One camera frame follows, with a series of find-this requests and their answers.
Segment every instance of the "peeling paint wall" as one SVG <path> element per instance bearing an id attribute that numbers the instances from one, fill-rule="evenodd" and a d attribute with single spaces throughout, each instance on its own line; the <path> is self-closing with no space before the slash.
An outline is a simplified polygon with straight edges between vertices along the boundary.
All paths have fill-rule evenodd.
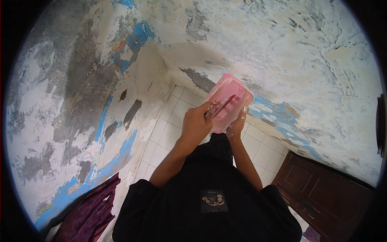
<path id="1" fill-rule="evenodd" d="M 139 9 L 176 83 L 205 97 L 231 73 L 254 93 L 250 123 L 376 186 L 380 77 L 341 1 L 140 0 Z"/>
<path id="2" fill-rule="evenodd" d="M 17 60 L 6 118 L 12 175 L 37 229 L 120 172 L 118 214 L 171 91 L 154 32 L 134 3 L 48 6 Z"/>

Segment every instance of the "plastic container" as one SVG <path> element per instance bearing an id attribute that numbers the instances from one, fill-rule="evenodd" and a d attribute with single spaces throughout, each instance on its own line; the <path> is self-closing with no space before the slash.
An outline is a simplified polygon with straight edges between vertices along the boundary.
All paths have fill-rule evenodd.
<path id="1" fill-rule="evenodd" d="M 254 94 L 235 76 L 227 73 L 219 79 L 205 99 L 205 102 L 215 102 L 232 95 L 235 97 L 212 119 L 211 131 L 217 134 L 225 131 L 238 118 L 240 110 L 254 101 Z"/>

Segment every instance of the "wooden door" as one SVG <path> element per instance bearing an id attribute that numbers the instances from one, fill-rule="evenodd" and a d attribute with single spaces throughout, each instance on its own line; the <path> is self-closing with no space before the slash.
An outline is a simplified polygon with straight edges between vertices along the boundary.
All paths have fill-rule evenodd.
<path id="1" fill-rule="evenodd" d="M 348 240 L 372 198 L 369 189 L 295 155 L 277 185 L 291 197 L 290 206 L 332 241 Z"/>

